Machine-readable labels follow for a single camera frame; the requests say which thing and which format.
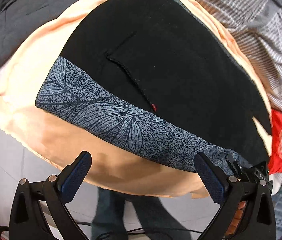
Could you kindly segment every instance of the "leaf pattern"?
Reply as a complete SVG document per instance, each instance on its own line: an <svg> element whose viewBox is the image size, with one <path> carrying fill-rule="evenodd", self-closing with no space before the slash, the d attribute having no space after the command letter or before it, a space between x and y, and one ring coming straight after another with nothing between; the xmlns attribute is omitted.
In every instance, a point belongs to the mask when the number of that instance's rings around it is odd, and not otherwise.
<svg viewBox="0 0 282 240"><path fill-rule="evenodd" d="M198 152L204 152L228 175L227 153L244 160L233 150L209 144L114 96L61 56L50 69L35 105L117 147L176 169L196 172L193 159Z"/></svg>

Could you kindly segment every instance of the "striped fabric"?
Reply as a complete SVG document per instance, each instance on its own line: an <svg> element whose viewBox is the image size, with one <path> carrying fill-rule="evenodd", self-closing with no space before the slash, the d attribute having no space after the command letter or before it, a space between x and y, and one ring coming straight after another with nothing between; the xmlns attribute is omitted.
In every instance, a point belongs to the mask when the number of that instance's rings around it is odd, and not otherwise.
<svg viewBox="0 0 282 240"><path fill-rule="evenodd" d="M233 35L282 111L282 0L196 0Z"/></svg>

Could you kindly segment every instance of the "metal screw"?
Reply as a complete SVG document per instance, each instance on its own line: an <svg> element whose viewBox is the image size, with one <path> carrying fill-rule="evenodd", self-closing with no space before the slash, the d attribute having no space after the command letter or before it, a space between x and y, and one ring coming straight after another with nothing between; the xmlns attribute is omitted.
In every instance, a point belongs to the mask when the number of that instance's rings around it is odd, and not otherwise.
<svg viewBox="0 0 282 240"><path fill-rule="evenodd" d="M235 183L235 182L237 182L237 177L230 176L228 180Z"/></svg>
<svg viewBox="0 0 282 240"><path fill-rule="evenodd" d="M260 184L262 185L262 186L266 186L266 181L265 180L263 180L263 179L260 179Z"/></svg>
<svg viewBox="0 0 282 240"><path fill-rule="evenodd" d="M51 175L51 176L49 177L49 181L50 181L50 182L54 182L56 179L57 179L57 176L56 176L56 175Z"/></svg>
<svg viewBox="0 0 282 240"><path fill-rule="evenodd" d="M26 179L20 179L20 181L19 181L19 184L20 185L23 185L23 184L25 184L26 183Z"/></svg>

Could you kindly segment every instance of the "blue gripper pad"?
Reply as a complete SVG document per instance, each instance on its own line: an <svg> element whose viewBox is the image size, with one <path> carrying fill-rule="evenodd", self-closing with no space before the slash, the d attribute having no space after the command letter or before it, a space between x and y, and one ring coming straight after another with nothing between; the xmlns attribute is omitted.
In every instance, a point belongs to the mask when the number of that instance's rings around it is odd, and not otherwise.
<svg viewBox="0 0 282 240"><path fill-rule="evenodd" d="M203 152L195 155L194 166L213 202L222 205L227 197L227 175L220 167L214 166Z"/></svg>
<svg viewBox="0 0 282 240"><path fill-rule="evenodd" d="M71 202L91 168L92 157L89 152L83 151L75 161L66 166L59 174L57 188L63 204Z"/></svg>

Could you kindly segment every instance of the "white floor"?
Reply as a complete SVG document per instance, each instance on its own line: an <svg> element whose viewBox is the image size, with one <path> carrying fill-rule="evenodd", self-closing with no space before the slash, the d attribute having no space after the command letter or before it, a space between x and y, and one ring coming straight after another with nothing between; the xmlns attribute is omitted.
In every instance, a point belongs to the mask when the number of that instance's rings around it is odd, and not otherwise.
<svg viewBox="0 0 282 240"><path fill-rule="evenodd" d="M59 172L0 130L0 225L9 224L10 208L17 183L21 178L27 178L30 182L41 181ZM204 230L219 208L211 198L191 199L190 194L178 198L161 198L161 201L186 228L198 231ZM83 183L67 207L75 219L91 222L96 205L97 188ZM124 221L127 230L140 227L131 203L126 204ZM89 237L90 228L80 227ZM192 236L196 239L199 235L193 233Z"/></svg>

